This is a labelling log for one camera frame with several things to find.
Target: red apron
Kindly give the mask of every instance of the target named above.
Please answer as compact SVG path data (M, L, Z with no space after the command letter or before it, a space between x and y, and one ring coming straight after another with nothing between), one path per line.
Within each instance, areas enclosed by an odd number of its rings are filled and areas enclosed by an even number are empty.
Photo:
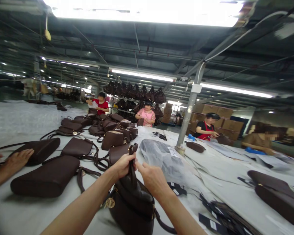
M211 130L208 130L208 128L207 128L207 124L206 124L206 122L204 121L204 123L205 123L205 126L206 126L206 131L209 131L209 132L214 132L214 130L213 130L213 127L211 126L211 128L212 128L212 131ZM202 140L207 140L207 141L210 141L210 136L211 136L211 134L201 134L198 138L199 139L202 139Z

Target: red shirt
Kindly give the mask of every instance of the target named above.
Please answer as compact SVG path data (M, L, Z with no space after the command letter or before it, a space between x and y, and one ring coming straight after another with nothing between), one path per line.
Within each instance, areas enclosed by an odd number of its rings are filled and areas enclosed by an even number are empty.
M100 107L100 108L103 108L103 109L109 108L108 103L106 101L104 101L102 104L99 103L99 99L95 99L95 100L92 100L92 101L93 102L95 101L96 104L98 105L98 107ZM105 113L106 113L105 111L98 110L98 115L105 114Z

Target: plastic bag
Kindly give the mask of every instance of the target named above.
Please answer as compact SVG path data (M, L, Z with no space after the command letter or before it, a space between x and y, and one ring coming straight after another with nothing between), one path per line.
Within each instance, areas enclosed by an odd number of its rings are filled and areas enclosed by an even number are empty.
M184 167L181 155L174 147L156 140L144 139L139 146L149 165L161 168L167 182L174 182L188 188L194 188L191 182L194 175Z

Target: brown shirt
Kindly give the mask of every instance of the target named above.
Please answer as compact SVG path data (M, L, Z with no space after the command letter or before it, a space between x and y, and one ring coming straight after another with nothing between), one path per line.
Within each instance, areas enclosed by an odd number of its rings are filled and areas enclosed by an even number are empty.
M251 133L243 139L242 143L257 145L260 147L270 148L271 149L271 140L263 140L259 137L257 133Z

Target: gold charm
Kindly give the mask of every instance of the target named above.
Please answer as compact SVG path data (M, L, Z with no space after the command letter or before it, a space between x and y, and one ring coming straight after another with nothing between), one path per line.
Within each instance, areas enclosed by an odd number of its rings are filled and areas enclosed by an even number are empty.
M108 207L108 208L113 208L115 205L115 201L113 200L112 197L108 198L106 200L106 204L105 204L105 208Z

